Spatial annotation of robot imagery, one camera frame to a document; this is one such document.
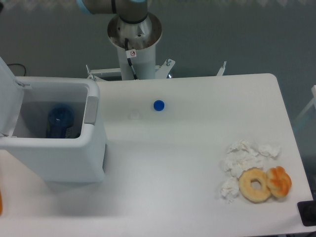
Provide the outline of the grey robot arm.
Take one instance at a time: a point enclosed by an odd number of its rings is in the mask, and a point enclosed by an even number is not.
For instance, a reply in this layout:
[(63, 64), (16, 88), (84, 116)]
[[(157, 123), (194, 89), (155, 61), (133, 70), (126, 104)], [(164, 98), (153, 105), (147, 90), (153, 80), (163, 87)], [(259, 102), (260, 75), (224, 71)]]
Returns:
[(138, 24), (148, 16), (146, 0), (77, 0), (76, 3), (84, 13), (117, 14), (128, 24)]

